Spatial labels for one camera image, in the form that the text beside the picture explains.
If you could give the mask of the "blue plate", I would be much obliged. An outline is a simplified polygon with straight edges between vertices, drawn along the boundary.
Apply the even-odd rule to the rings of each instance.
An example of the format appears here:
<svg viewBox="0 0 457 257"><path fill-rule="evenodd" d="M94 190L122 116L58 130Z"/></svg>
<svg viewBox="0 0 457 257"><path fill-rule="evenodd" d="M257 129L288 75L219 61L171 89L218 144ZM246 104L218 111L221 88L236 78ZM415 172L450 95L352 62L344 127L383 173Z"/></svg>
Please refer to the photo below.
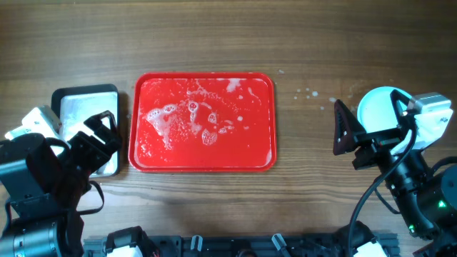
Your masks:
<svg viewBox="0 0 457 257"><path fill-rule="evenodd" d="M357 109L357 119L368 133L397 127L398 122L390 98L390 93L394 89L411 98L411 95L402 89L382 86L369 91L361 99Z"/></svg>

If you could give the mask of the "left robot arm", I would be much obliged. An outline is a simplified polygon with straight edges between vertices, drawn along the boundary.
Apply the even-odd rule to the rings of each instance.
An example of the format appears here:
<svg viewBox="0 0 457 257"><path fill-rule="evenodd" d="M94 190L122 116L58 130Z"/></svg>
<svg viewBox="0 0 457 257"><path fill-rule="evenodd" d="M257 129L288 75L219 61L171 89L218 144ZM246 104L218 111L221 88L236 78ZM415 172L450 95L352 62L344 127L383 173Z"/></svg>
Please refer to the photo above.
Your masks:
<svg viewBox="0 0 457 257"><path fill-rule="evenodd" d="M69 141L26 133L1 142L1 183L9 193L1 234L2 256L82 256L80 198L102 189L90 175L122 145L114 115L104 111L84 122L93 131Z"/></svg>

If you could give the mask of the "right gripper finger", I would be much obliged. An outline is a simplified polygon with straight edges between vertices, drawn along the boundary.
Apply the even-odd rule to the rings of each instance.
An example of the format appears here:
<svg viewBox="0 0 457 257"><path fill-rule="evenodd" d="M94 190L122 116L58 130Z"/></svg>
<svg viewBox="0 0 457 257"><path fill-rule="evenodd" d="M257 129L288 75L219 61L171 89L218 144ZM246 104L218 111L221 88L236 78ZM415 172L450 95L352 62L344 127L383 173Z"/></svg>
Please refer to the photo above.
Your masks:
<svg viewBox="0 0 457 257"><path fill-rule="evenodd" d="M333 154L335 156L355 151L361 143L359 137L366 133L365 128L341 101L334 103L335 134Z"/></svg>
<svg viewBox="0 0 457 257"><path fill-rule="evenodd" d="M410 98L397 89L392 90L390 98L393 111L398 122L397 127L399 127L402 131L413 129L415 127L414 114L403 108L403 106L408 105Z"/></svg>

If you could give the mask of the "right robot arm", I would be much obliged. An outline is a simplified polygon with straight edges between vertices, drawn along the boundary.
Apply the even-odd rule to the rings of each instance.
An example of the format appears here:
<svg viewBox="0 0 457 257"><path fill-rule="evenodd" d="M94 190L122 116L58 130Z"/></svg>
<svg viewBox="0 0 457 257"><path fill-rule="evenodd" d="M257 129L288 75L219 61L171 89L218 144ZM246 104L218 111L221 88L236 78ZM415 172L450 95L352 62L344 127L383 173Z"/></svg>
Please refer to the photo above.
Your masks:
<svg viewBox="0 0 457 257"><path fill-rule="evenodd" d="M366 189L344 228L347 256L375 256L383 251L364 243L356 232L358 215L384 183L411 236L429 244L415 256L456 255L456 157L429 166L423 152L444 134L453 115L451 100L432 92L412 96L390 86L369 91L357 114L334 103L333 154L352 152L356 170L376 166L380 175Z"/></svg>

